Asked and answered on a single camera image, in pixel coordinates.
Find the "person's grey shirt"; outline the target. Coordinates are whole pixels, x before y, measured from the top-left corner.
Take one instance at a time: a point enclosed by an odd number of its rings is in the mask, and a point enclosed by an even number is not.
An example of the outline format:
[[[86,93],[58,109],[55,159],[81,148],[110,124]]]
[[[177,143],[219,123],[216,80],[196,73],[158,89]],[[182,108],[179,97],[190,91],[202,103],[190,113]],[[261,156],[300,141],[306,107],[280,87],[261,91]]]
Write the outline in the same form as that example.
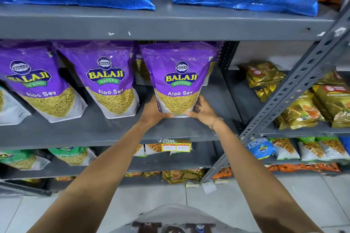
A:
[[[109,233],[234,233],[234,228],[187,205],[167,204]]]

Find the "white and yellow snack packet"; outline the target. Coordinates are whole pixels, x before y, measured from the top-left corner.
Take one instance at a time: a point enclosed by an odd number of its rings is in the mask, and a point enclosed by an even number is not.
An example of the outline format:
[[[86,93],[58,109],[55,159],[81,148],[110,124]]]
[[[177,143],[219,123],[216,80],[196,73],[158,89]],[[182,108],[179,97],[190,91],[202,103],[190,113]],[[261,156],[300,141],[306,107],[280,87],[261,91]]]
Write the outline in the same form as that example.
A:
[[[145,151],[145,145],[144,144],[139,144],[136,152],[133,155],[134,157],[146,157],[146,151]]]
[[[144,144],[144,147],[146,156],[163,152],[161,143]]]

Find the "grey slotted metal shelf rack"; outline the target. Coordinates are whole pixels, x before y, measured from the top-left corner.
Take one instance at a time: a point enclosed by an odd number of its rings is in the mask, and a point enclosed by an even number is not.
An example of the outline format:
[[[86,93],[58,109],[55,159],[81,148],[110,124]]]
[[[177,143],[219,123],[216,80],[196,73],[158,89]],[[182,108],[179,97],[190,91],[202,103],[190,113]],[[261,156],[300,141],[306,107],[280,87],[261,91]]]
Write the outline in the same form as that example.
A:
[[[334,129],[326,122],[312,128],[278,130],[273,122],[301,94],[330,71],[350,50],[350,1],[340,12],[321,5],[316,18],[276,13],[240,12],[234,27],[238,36],[226,47],[209,89],[203,95],[243,144],[257,138],[350,135],[350,127]],[[243,74],[229,70],[240,41],[312,41],[313,44],[287,71],[277,90],[260,104]]]

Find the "white and green snack packet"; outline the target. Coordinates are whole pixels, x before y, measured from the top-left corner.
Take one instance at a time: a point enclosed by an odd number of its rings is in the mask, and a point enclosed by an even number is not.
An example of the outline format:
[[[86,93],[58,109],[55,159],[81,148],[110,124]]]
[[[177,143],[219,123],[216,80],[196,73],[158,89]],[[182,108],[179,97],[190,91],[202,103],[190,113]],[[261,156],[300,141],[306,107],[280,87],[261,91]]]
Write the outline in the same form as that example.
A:
[[[286,138],[268,138],[275,149],[275,156],[277,160],[300,160],[301,157],[297,152],[296,148]]]
[[[316,137],[315,140],[330,160],[350,160],[350,155],[338,137]]]
[[[301,161],[326,161],[328,157],[322,146],[316,141],[315,137],[297,138],[297,144],[300,150]]]

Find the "person's left hand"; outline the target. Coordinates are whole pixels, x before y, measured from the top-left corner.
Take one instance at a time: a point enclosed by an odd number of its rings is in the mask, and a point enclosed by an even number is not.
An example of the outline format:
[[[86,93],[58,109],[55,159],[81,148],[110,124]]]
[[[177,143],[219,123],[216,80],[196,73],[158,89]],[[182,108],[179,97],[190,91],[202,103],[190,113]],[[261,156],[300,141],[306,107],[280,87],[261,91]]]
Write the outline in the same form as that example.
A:
[[[137,125],[143,129],[143,131],[148,131],[161,121],[158,120],[158,112],[160,111],[158,109],[157,99],[156,96],[153,95],[150,101],[144,105]]]

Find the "orange snack packet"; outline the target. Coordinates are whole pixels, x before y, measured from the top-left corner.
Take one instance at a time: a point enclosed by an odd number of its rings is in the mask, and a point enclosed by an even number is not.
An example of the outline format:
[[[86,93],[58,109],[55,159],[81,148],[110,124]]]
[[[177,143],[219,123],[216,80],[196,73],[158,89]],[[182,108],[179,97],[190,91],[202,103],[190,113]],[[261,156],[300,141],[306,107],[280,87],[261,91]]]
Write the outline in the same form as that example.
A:
[[[213,175],[212,179],[226,179],[232,177],[232,169],[231,167],[222,168],[217,174]]]

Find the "person's right hand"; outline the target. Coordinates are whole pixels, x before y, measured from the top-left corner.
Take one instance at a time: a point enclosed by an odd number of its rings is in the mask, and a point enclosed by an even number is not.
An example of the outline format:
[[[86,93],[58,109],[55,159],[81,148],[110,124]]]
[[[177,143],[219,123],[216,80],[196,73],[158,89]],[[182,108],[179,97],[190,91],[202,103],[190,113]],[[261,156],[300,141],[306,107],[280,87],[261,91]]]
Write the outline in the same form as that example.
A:
[[[199,95],[193,111],[200,112],[200,119],[198,120],[207,125],[211,130],[214,129],[215,122],[222,120],[202,94]]]

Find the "purple snack packet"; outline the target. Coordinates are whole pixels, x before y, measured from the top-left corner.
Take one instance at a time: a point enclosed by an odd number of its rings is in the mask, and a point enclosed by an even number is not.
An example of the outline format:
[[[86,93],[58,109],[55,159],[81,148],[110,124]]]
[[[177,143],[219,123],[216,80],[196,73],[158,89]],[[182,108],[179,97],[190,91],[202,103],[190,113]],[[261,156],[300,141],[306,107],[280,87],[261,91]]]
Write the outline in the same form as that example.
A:
[[[137,85],[152,86],[150,72],[148,71],[144,59],[142,57],[140,45],[138,41],[133,46],[133,71],[134,79]]]
[[[18,125],[32,113],[0,86],[0,126]]]
[[[0,79],[50,123],[83,116],[87,104],[59,74],[48,41],[0,41]]]
[[[133,88],[134,41],[53,41],[74,66],[87,92],[107,119],[135,116],[139,97]]]
[[[161,113],[188,117],[186,112],[193,110],[221,45],[212,41],[140,45]]]

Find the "yellow shelf price label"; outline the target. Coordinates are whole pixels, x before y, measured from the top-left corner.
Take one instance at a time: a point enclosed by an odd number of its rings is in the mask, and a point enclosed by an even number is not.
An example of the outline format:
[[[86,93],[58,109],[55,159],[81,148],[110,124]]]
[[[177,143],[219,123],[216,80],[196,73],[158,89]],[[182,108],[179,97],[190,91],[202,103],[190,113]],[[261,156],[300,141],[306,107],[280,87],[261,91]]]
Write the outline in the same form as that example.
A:
[[[161,142],[161,150],[169,152],[190,152],[192,147],[191,140],[185,139],[164,139]]]

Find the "small blue snack packet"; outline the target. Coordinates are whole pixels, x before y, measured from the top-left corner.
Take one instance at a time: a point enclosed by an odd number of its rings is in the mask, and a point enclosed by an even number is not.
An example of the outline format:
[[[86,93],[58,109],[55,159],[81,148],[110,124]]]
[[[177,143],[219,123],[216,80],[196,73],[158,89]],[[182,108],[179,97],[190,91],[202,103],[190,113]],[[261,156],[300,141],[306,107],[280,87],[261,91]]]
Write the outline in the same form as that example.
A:
[[[275,155],[273,144],[266,138],[254,138],[245,146],[258,160]]]

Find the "row of orange snack packets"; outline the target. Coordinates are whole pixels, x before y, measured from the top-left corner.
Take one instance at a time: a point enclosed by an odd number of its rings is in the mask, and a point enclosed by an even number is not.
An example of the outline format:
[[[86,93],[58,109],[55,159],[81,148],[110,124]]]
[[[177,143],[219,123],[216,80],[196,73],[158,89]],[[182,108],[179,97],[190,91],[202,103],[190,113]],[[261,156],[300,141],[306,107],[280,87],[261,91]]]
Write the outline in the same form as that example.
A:
[[[297,171],[313,171],[318,173],[341,173],[337,163],[316,163],[316,164],[280,164],[265,165],[270,171],[280,171],[283,173],[293,173]]]

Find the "person's left forearm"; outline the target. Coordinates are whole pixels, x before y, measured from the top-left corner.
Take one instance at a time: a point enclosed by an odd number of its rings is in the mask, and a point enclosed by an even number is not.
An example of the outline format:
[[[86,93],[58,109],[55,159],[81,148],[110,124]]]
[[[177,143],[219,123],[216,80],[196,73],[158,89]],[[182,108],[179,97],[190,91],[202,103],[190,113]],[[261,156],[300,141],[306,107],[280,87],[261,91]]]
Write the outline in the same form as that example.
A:
[[[96,233],[140,140],[155,124],[140,119],[60,193],[27,233]]]

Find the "person's right forearm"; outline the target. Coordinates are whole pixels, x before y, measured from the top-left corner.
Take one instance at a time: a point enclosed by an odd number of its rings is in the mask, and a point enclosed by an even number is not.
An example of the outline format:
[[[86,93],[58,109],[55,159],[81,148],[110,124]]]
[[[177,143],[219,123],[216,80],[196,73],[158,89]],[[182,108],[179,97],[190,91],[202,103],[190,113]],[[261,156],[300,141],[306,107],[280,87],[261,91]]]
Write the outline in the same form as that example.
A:
[[[262,233],[324,233],[223,120],[215,122],[213,130]]]

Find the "dark gold snack packet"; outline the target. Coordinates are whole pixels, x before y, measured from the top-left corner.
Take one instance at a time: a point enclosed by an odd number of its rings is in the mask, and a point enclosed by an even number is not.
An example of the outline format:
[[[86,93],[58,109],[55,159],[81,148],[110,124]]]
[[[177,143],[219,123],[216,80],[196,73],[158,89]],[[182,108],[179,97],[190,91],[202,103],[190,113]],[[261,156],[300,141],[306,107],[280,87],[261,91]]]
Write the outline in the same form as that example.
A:
[[[162,171],[161,176],[169,184],[186,183],[186,179],[183,177],[183,171],[181,170]]]
[[[187,181],[200,182],[202,178],[205,176],[204,169],[186,169],[181,170],[182,178]]]

